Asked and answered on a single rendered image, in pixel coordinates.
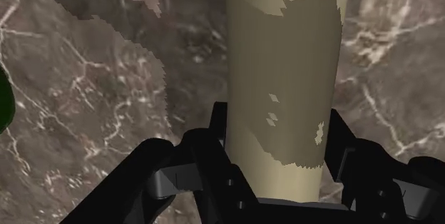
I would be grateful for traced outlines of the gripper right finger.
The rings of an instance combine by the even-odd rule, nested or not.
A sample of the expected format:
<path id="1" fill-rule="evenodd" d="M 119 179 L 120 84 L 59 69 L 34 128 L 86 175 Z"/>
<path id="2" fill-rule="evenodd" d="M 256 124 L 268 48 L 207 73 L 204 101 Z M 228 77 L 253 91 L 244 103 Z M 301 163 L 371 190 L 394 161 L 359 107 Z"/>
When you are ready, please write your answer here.
<path id="1" fill-rule="evenodd" d="M 324 161 L 342 183 L 342 204 L 363 224 L 445 224 L 445 162 L 415 156 L 407 163 L 374 141 L 356 137 L 331 110 Z"/>

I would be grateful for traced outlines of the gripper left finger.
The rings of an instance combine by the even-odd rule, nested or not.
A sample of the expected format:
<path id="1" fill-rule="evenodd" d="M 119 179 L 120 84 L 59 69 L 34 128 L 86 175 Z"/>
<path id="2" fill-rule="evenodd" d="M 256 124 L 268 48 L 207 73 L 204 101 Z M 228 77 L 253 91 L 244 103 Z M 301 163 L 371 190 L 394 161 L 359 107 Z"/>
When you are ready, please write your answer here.
<path id="1" fill-rule="evenodd" d="M 227 103 L 179 145 L 151 138 L 127 156 L 60 224 L 155 224 L 176 195 L 191 192 L 202 224 L 256 224 L 258 200 L 224 149 Z"/>

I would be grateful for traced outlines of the beige cylinder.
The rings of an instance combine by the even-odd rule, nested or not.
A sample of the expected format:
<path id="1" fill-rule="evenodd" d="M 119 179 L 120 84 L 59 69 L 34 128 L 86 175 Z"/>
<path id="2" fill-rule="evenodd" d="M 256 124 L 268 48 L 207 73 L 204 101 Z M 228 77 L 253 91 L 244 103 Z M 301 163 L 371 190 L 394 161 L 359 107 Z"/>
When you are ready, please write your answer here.
<path id="1" fill-rule="evenodd" d="M 227 0 L 225 150 L 259 198 L 316 202 L 347 0 Z"/>

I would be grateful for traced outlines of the dark green round object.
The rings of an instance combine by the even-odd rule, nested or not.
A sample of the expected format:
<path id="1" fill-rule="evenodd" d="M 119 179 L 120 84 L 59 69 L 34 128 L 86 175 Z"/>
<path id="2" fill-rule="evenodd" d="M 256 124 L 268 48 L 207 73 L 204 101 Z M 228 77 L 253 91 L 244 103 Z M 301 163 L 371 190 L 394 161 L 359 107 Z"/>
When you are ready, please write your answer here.
<path id="1" fill-rule="evenodd" d="M 0 134 L 12 122 L 15 110 L 14 93 L 9 77 L 0 66 Z"/>

